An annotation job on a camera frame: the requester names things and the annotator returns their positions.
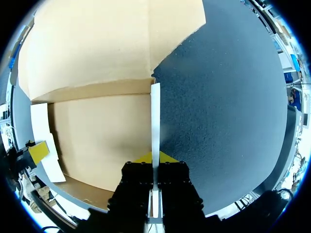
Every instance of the gray carpet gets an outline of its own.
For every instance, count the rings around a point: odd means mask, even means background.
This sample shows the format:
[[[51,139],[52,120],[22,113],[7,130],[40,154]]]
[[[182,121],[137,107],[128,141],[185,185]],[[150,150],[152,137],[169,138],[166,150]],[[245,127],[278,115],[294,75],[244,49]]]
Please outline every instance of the gray carpet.
[[[186,161],[208,214],[271,173],[287,99],[281,63],[259,19],[239,0],[203,2],[206,25],[154,76],[161,83],[161,150]]]

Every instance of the cardboard panel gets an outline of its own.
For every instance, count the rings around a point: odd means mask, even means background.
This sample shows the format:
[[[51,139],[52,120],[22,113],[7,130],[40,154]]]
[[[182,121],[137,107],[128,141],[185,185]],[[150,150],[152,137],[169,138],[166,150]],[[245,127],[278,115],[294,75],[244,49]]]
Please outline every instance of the cardboard panel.
[[[205,23],[202,0],[150,0],[151,70]]]
[[[49,121],[65,174],[114,191],[125,162],[151,151],[150,94],[49,104]]]
[[[201,0],[48,0],[21,48],[21,88],[34,100],[65,87],[145,79],[205,24]]]
[[[34,99],[33,102],[54,103],[109,95],[147,94],[150,93],[150,86],[154,83],[154,78],[147,78],[143,80],[118,80],[109,83],[68,87],[47,93]]]
[[[66,182],[56,183],[55,185],[74,198],[107,210],[108,200],[112,197],[113,192],[93,187],[66,175],[65,177]]]

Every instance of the cardboard flap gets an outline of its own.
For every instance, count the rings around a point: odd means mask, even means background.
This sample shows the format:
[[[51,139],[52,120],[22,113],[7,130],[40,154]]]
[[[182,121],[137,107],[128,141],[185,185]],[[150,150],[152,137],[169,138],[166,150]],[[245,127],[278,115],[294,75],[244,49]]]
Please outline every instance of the cardboard flap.
[[[33,102],[55,103],[110,95],[148,94],[150,93],[150,85],[154,83],[154,78],[148,78],[68,87],[49,92],[34,99]]]
[[[18,63],[31,100],[62,88],[145,79],[205,24],[201,0],[48,0]]]
[[[81,201],[90,205],[107,210],[108,200],[113,192],[90,186],[86,183],[77,181],[70,176],[66,176],[66,182],[56,183],[55,185]]]

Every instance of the wire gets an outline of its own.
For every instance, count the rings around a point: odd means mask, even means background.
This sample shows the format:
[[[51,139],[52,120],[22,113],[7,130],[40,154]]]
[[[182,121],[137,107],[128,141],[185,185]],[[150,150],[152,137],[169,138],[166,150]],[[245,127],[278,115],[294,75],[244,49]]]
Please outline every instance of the wire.
[[[311,85],[311,83],[287,83],[287,86],[291,86],[291,85]]]
[[[47,227],[43,227],[42,231],[44,232],[46,229],[50,229],[50,228],[57,228],[57,229],[59,229],[59,227],[56,227],[56,226],[47,226]]]
[[[152,228],[152,225],[153,225],[153,223],[151,224],[151,226],[150,226],[150,228],[149,228],[149,231],[150,231],[150,229]],[[148,233],[149,233],[149,231],[148,231]]]
[[[283,191],[287,192],[290,195],[291,200],[294,198],[293,193],[289,189],[287,189],[287,188],[282,188],[282,189],[278,190],[277,193],[280,193],[280,192],[283,192]]]

